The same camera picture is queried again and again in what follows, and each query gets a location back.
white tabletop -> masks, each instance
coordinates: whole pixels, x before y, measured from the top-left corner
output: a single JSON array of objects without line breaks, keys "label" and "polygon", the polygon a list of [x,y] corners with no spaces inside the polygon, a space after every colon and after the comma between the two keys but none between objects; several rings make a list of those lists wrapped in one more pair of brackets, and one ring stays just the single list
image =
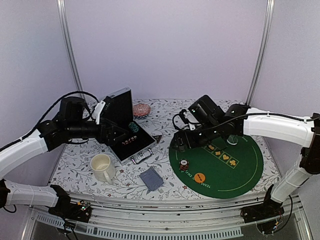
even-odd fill
[{"label": "white tabletop", "polygon": [[[82,145],[67,145],[50,183],[60,185],[64,190],[72,193],[106,198],[158,201],[208,199],[209,197],[186,187],[177,178],[170,166],[168,155],[169,144],[176,131],[172,125],[172,117],[181,109],[187,109],[194,101],[192,99],[135,100],[133,104],[146,103],[151,106],[150,115],[146,119],[138,119],[136,122],[152,135],[162,134],[160,143],[152,149],[153,156],[139,165],[129,163],[121,166],[109,147],[99,144],[95,140],[89,140]],[[215,102],[224,111],[230,105],[239,103],[231,100],[216,100]],[[278,170],[264,139],[260,136],[255,136],[253,139],[257,142],[263,155],[263,174],[257,185],[246,194],[265,192],[270,185],[279,180]],[[97,181],[90,169],[91,158],[100,153],[113,156],[112,160],[116,167],[113,185]],[[152,192],[148,192],[146,185],[139,177],[150,167],[154,167],[164,181],[162,187]]]}]

green poker mat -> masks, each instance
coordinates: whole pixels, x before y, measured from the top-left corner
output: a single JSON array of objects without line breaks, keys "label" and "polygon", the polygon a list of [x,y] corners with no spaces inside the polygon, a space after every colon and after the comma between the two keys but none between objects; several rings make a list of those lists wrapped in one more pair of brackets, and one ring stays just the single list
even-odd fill
[{"label": "green poker mat", "polygon": [[[229,145],[222,138],[208,146],[179,152],[169,148],[171,167],[177,177],[190,189],[207,197],[231,199],[250,191],[264,170],[264,160],[257,143],[250,136],[237,137],[237,145]],[[180,161],[189,162],[187,171],[180,171]],[[205,175],[203,183],[194,176]]]}]

open case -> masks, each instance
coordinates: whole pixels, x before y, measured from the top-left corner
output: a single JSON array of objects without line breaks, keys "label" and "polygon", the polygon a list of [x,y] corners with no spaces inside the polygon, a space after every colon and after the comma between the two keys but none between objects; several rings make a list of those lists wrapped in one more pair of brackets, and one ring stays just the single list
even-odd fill
[{"label": "open case", "polygon": [[102,111],[102,116],[128,131],[124,140],[110,146],[121,165],[129,162],[139,164],[149,158],[157,142],[134,121],[131,89],[126,87],[113,92],[104,101],[109,104]]}]

mug handle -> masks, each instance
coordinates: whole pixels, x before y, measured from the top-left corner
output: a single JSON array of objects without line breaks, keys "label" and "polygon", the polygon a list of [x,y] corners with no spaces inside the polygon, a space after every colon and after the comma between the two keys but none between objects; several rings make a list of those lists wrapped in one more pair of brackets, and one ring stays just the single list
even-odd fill
[{"label": "mug handle", "polygon": [[111,181],[111,178],[109,177],[108,173],[106,171],[104,171],[103,175],[104,175],[106,181],[108,182],[108,184],[112,185],[112,181]]}]

mug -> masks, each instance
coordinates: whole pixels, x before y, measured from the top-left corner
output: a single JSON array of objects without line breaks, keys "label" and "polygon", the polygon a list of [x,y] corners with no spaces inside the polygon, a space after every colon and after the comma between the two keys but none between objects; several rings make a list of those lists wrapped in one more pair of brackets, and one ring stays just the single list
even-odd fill
[{"label": "mug", "polygon": [[116,175],[116,168],[109,155],[103,153],[95,155],[91,159],[90,167],[98,181],[112,185],[111,179]]}]

